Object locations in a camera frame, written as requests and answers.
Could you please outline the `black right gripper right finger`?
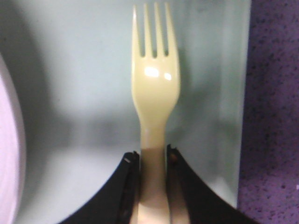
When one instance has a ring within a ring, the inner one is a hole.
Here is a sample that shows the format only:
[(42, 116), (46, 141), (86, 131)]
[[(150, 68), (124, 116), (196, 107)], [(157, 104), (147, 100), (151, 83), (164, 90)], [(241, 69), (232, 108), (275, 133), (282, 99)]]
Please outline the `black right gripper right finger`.
[(167, 146), (167, 191), (173, 224), (249, 224), (192, 170), (177, 148)]

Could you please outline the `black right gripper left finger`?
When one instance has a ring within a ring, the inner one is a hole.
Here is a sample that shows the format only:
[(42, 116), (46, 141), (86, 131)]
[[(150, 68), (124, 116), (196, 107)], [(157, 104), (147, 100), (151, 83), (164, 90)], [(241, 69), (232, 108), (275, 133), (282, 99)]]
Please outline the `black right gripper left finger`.
[(139, 154), (126, 152), (104, 186), (63, 224), (129, 224), (139, 181)]

